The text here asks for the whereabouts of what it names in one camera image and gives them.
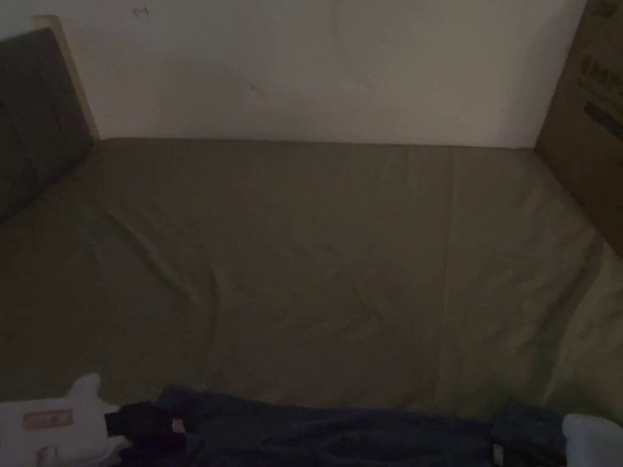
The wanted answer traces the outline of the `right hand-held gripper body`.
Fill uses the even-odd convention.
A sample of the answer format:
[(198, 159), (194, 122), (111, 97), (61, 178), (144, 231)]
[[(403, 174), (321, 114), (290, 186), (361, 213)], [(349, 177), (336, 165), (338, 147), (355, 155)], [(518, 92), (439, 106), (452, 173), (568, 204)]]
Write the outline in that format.
[(614, 421), (572, 413), (562, 431), (567, 466), (622, 466), (622, 427)]

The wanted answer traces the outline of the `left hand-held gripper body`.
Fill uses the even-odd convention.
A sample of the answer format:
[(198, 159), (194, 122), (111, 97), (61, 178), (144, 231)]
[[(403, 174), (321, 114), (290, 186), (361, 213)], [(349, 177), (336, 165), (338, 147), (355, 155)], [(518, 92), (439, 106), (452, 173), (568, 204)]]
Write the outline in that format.
[(1, 403), (1, 466), (116, 466), (123, 436), (105, 416), (119, 406), (99, 397), (100, 376), (80, 376), (61, 397)]

